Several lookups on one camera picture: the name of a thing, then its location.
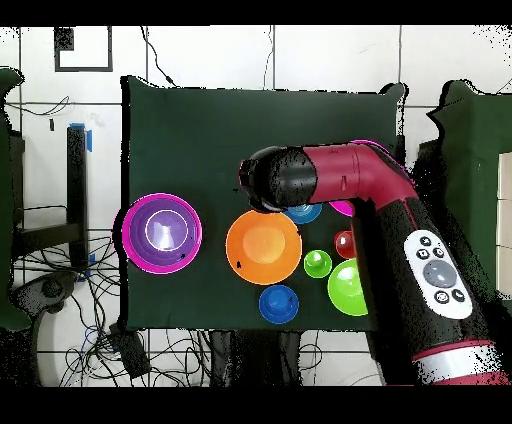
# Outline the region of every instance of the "purple bowl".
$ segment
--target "purple bowl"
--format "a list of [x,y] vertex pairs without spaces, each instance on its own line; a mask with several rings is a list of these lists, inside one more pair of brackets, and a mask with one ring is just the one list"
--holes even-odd
[[137,200],[122,226],[123,248],[140,269],[170,274],[187,266],[199,251],[201,221],[185,200],[155,193]]

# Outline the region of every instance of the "green tablecloth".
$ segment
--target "green tablecloth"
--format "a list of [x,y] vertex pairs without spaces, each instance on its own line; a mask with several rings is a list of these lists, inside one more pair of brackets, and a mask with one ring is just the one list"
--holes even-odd
[[[199,254],[183,270],[152,275],[128,263],[128,327],[276,328],[258,310],[265,287],[238,277],[225,255],[230,225],[249,210],[248,199],[236,190],[240,161],[272,145],[354,139],[394,151],[404,86],[389,86],[385,94],[161,89],[128,77],[123,90],[130,117],[130,202],[172,193],[187,200],[203,223]],[[338,264],[333,237],[349,228],[349,219],[325,204],[316,221],[300,228],[303,254],[321,248]],[[374,328],[368,317],[338,312],[327,295],[327,278],[309,278],[302,264],[284,283],[297,293],[300,309],[280,329]]]

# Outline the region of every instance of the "wire bundle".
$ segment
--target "wire bundle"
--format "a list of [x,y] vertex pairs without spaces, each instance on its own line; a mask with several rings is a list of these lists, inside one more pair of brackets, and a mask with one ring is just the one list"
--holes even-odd
[[[110,252],[113,241],[110,236],[98,237],[89,239],[89,241],[105,240],[106,242],[100,247],[92,250],[90,253],[97,252],[101,249],[105,249],[102,257],[94,264],[88,266],[85,270],[76,270],[71,267],[69,255],[66,251],[60,247],[52,247],[43,249],[40,251],[41,257],[37,257],[34,254],[27,255],[24,258],[24,262],[27,263],[24,267],[16,267],[15,269],[24,269],[28,271],[42,271],[42,272],[54,272],[54,271],[66,271],[75,270],[79,272],[79,275],[85,279],[91,296],[93,298],[93,313],[94,313],[94,324],[89,325],[84,320],[84,311],[78,300],[74,295],[71,295],[71,299],[76,304],[80,321],[84,326],[84,341],[80,348],[68,349],[65,354],[66,370],[61,378],[59,386],[62,387],[73,387],[78,384],[80,387],[84,387],[89,379],[92,380],[112,380],[116,387],[119,387],[118,379],[121,377],[128,376],[128,373],[123,369],[120,372],[113,372],[111,367],[113,365],[119,365],[121,359],[118,354],[113,352],[113,347],[107,339],[108,328],[106,323],[105,310],[100,302],[100,299],[105,294],[111,296],[119,296],[119,293],[113,292],[113,287],[120,286],[119,275],[106,275],[107,271],[118,271],[118,268],[112,266],[107,262],[109,258],[115,255],[115,250]],[[56,255],[59,259],[50,261],[49,255]],[[172,369],[172,370],[160,370],[156,367],[151,367],[151,372],[156,373],[157,376],[153,380],[153,386],[156,386],[157,382],[161,377],[166,377],[176,383],[176,386],[181,387],[193,387],[203,386],[206,383],[205,377],[210,378],[210,367],[209,358],[205,346],[210,348],[211,341],[209,337],[203,331],[194,331],[195,337],[192,331],[189,331],[189,337],[183,338],[173,344],[169,343],[168,348],[155,355],[152,359],[159,357],[160,355],[168,352],[174,353],[176,359],[181,364],[183,369]],[[147,351],[144,338],[138,332],[139,337],[142,339],[144,350]],[[178,358],[173,347],[179,343],[189,341],[192,346],[188,346],[185,351],[184,362]],[[197,359],[197,367],[190,370],[190,355],[195,356]],[[70,360],[70,356],[76,356],[73,360]],[[107,376],[99,375],[98,372],[101,369],[105,369],[108,372]],[[199,383],[193,383],[190,380],[190,376],[200,372]],[[141,378],[142,383],[146,386],[144,381],[145,376]]]

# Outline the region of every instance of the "gray button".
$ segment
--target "gray button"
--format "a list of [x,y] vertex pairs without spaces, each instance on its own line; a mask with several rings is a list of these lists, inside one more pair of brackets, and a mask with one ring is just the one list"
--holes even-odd
[[457,282],[457,272],[445,261],[433,260],[423,268],[423,276],[429,284],[435,287],[453,287]]

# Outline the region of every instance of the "white control panel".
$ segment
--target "white control panel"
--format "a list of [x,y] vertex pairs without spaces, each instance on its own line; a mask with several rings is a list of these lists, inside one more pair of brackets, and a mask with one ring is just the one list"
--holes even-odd
[[414,231],[405,240],[404,251],[430,309],[452,319],[471,315],[469,293],[439,237],[427,230]]

